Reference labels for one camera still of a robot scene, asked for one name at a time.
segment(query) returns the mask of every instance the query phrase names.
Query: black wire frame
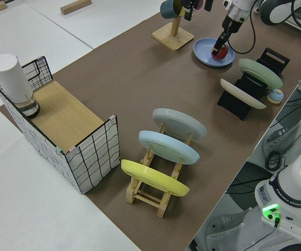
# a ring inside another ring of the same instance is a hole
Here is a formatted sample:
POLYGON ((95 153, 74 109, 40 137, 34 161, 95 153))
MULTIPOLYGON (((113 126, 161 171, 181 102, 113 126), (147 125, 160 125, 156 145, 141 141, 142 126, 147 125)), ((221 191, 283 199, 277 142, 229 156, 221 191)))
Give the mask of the black wire frame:
MULTIPOLYGON (((33 60, 24 65, 23 69, 33 90, 53 80, 45 57, 33 60)), ((18 109, 1 86, 0 98, 25 138, 80 193, 85 194, 120 164, 117 116, 111 116, 73 149, 64 153, 18 109)))

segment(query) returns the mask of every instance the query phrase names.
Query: blue plate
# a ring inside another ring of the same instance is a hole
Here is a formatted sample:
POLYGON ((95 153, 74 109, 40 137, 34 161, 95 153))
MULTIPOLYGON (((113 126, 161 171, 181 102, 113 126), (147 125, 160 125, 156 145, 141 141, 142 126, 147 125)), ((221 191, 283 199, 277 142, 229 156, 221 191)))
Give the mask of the blue plate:
POLYGON ((176 163, 183 158, 184 165, 191 165, 199 160, 199 154, 190 146, 165 134, 152 131, 140 131, 139 142, 151 152, 176 163))
POLYGON ((234 60, 234 51, 228 46, 228 53, 222 60, 215 60, 211 56, 211 50, 217 40, 215 38, 202 38, 198 40, 193 46, 193 52, 196 58, 201 61, 203 64, 212 67, 223 67, 231 64, 234 60))

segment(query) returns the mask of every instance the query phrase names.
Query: plate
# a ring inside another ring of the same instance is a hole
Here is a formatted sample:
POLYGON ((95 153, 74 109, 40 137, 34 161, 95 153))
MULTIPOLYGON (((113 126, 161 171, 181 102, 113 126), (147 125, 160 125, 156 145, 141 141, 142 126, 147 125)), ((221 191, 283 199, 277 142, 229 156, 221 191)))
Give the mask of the plate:
POLYGON ((220 79, 220 84, 227 92, 231 93, 233 96, 237 97, 251 107, 254 107, 256 109, 264 109, 265 107, 267 107, 265 104, 259 102, 257 99, 253 98, 243 90, 239 89, 238 87, 224 79, 220 79))
POLYGON ((158 132, 139 132, 139 142, 151 152, 176 163, 183 158, 183 164, 191 165, 199 160, 199 154, 190 146, 170 136, 158 132))
POLYGON ((158 108, 153 111, 153 120, 158 126, 163 122, 165 132, 181 139, 187 140, 193 134, 192 140, 199 140, 207 134, 201 122, 180 111, 158 108))
POLYGON ((276 75, 276 73, 254 60, 240 59, 239 68, 242 72, 248 73, 267 84, 268 89, 279 89, 283 86, 282 80, 276 75))
POLYGON ((235 54, 233 49, 228 45, 228 53, 222 60, 215 60, 211 56, 211 50, 217 40, 215 38, 202 38, 193 46, 193 52, 196 58, 203 64, 212 67, 223 67, 233 62, 235 54))
POLYGON ((122 159, 121 169, 133 178, 172 195, 182 197, 190 191, 183 183, 137 162, 122 159))

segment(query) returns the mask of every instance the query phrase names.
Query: wooden shelf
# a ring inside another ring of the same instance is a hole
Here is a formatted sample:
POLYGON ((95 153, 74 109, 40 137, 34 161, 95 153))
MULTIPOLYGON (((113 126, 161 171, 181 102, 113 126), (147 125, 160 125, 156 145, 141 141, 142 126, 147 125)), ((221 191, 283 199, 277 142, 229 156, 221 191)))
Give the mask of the wooden shelf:
POLYGON ((40 112, 32 122, 66 153, 103 124, 103 121, 57 81, 34 93, 40 112))

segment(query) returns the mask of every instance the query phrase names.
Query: white cylinder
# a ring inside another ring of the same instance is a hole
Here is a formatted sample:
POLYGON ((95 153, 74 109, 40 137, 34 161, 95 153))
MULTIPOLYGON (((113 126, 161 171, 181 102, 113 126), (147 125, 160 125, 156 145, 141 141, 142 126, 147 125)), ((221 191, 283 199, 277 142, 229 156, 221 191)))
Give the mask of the white cylinder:
POLYGON ((14 103, 24 103, 33 95, 17 57, 12 54, 0 55, 0 85, 14 103))

